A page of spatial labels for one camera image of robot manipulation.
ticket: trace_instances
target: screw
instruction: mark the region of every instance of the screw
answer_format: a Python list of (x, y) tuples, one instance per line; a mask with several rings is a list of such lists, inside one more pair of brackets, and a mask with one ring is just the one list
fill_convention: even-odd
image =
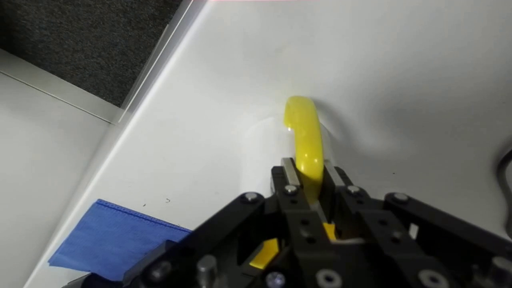
[(507, 257), (494, 256), (488, 270), (488, 278), (499, 286), (512, 284), (512, 262)]
[(286, 276), (280, 272), (270, 272), (266, 276), (266, 281), (267, 281), (267, 288), (282, 288), (286, 284)]
[(246, 198), (248, 201), (253, 201), (253, 200), (258, 198), (258, 193), (256, 193), (256, 192), (246, 192), (246, 193), (245, 193), (245, 198)]
[(317, 283), (320, 288), (341, 288), (342, 278), (336, 270), (322, 268), (317, 272)]
[(149, 280), (152, 283), (160, 283), (163, 281), (173, 270), (173, 265), (171, 262), (168, 260), (160, 260), (160, 262), (155, 262), (150, 270), (149, 270)]
[(362, 190), (362, 188), (357, 187), (357, 185), (349, 185), (347, 188), (350, 190), (350, 193), (358, 193), (358, 192)]
[(298, 187), (296, 187), (296, 185), (285, 185), (285, 190), (286, 190), (288, 193), (294, 193), (294, 192), (298, 192)]
[(424, 288), (450, 288), (448, 280), (437, 270), (419, 270), (418, 278)]
[(410, 200), (410, 196), (405, 193), (394, 193), (394, 198), (400, 203), (406, 203)]
[(211, 288), (218, 275), (218, 259), (211, 254), (203, 256), (197, 262), (197, 283), (200, 288)]
[(390, 238), (392, 238), (395, 243), (398, 243), (402, 236), (403, 236), (403, 233), (402, 233), (400, 230), (394, 230), (394, 232), (390, 233)]

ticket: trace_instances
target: black cable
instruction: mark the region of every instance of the black cable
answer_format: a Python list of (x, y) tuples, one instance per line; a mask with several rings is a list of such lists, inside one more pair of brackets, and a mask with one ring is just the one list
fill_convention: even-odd
[(498, 161), (496, 164), (496, 179), (498, 179), (498, 185), (501, 188), (501, 192), (506, 196), (507, 201), (507, 222), (506, 222), (506, 232), (509, 233), (509, 236), (512, 238), (512, 188), (510, 184), (507, 180), (507, 168), (512, 161), (512, 148), (507, 150)]

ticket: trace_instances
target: gray floor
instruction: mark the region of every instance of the gray floor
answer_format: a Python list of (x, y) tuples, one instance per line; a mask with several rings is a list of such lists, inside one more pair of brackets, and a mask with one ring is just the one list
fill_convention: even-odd
[(181, 0), (0, 0), (0, 48), (120, 105)]

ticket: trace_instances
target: blue object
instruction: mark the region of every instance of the blue object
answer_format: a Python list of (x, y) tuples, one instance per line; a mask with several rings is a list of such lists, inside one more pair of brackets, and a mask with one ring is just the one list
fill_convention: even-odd
[(98, 200), (51, 256), (50, 265), (120, 281), (128, 268), (165, 240), (176, 243), (187, 233), (187, 228)]

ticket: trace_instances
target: white surface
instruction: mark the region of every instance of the white surface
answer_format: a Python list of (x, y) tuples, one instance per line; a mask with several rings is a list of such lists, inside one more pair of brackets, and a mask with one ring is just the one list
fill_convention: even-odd
[[(19, 73), (24, 67), (21, 75), (46, 72), (6, 52), (0, 56), (0, 286), (18, 288), (48, 244), (109, 124), (6, 76), (3, 72), (11, 67)], [(45, 76), (46, 84), (64, 86), (62, 80)]]
[(0, 73), (109, 123), (117, 116), (118, 107), (114, 104), (3, 49), (0, 49)]
[(512, 1), (210, 1), (27, 286), (72, 280), (46, 260), (96, 198), (194, 228), (242, 192), (246, 134), (291, 94), (317, 100), (334, 163), (374, 196), (408, 192), (504, 235), (493, 163), (512, 139), (510, 25)]

